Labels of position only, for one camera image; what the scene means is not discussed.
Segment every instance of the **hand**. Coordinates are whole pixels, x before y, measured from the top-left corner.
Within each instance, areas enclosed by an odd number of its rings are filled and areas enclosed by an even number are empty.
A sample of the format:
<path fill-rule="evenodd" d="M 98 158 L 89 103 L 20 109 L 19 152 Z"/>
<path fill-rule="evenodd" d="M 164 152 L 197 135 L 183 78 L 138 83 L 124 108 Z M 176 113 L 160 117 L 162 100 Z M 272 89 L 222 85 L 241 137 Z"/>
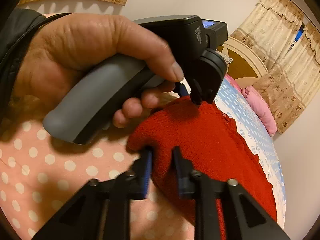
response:
<path fill-rule="evenodd" d="M 116 53 L 145 60 L 168 80 L 144 91 L 141 99 L 124 102 L 113 123 L 125 127 L 143 108 L 157 107 L 160 94 L 170 92 L 183 72 L 164 40 L 122 16 L 75 13 L 42 27 L 30 43 L 13 93 L 33 95 L 54 108 L 91 67 Z"/>

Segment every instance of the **black device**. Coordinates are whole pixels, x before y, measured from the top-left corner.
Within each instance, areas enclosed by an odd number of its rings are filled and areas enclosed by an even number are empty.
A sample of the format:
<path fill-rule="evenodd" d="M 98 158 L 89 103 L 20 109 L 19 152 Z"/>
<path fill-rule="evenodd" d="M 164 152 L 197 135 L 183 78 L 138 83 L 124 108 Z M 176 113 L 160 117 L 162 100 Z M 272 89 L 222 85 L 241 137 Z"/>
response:
<path fill-rule="evenodd" d="M 216 53 L 228 39 L 227 24 L 215 22 L 218 29 L 203 27 L 195 15 L 161 16 L 135 21 L 165 39 L 191 87 L 191 100 L 211 104 L 227 71 Z M 93 68 L 59 105 L 49 112 L 43 126 L 49 134 L 64 141 L 87 144 L 128 98 L 164 81 L 142 60 L 116 54 Z"/>
<path fill-rule="evenodd" d="M 88 181 L 32 240 L 129 240 L 130 200 L 147 194 L 153 149 L 140 154 L 117 178 Z M 227 240 L 290 240 L 237 180 L 218 181 L 194 170 L 178 146 L 171 160 L 179 198 L 196 200 L 195 240 L 221 240 L 215 199 L 222 203 Z"/>

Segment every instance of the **handheld device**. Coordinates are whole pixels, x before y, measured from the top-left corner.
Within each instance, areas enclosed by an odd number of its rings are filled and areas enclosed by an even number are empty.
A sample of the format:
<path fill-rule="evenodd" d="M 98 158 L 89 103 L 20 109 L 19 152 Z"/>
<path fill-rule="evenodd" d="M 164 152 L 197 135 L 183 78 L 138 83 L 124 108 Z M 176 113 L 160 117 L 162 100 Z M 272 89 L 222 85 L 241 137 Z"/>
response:
<path fill-rule="evenodd" d="M 191 87 L 195 104 L 212 103 L 227 70 L 223 58 L 215 52 L 216 31 L 204 29 L 198 16 L 161 16 L 137 20 L 168 43 Z M 220 29 L 227 38 L 227 25 Z M 142 89 L 156 87 L 164 80 L 156 76 L 142 60 L 116 54 L 93 68 L 59 105 L 49 112 L 43 126 L 52 136 L 77 144 L 86 144 L 97 131 L 111 122 L 124 101 Z"/>

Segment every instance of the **red cloth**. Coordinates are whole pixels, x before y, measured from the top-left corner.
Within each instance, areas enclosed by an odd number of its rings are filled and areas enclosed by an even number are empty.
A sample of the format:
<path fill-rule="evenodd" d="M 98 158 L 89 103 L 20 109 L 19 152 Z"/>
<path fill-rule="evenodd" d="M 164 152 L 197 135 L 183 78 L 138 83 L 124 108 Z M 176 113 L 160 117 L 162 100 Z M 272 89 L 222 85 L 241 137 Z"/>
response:
<path fill-rule="evenodd" d="M 195 204 L 180 200 L 174 171 L 170 168 L 171 150 L 180 146 L 182 156 L 194 168 L 210 178 L 237 179 L 276 221 L 272 185 L 267 181 L 259 157 L 253 155 L 236 131 L 236 122 L 215 104 L 202 103 L 198 109 L 189 97 L 168 104 L 142 122 L 130 135 L 127 146 L 135 151 L 150 145 L 154 148 L 152 179 L 169 201 L 194 224 Z M 217 202 L 222 239 L 225 231 L 222 209 Z"/>

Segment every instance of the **blue patterned bedsheet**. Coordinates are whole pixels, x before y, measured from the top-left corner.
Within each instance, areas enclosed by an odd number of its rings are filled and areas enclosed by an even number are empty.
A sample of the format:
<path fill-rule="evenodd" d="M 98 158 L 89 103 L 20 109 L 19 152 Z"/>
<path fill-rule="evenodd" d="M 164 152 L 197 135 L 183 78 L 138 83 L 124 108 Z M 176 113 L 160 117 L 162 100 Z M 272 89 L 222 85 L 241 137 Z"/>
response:
<path fill-rule="evenodd" d="M 190 87 L 185 79 L 183 83 L 190 93 Z M 242 94 L 234 89 L 227 80 L 223 80 L 214 101 L 218 109 L 235 119 L 237 132 L 244 138 L 252 153 L 258 154 L 259 163 L 267 176 L 267 180 L 273 186 L 272 191 L 276 201 L 277 222 L 283 229 L 285 220 L 284 179 L 272 138 L 270 138 L 266 128 Z"/>

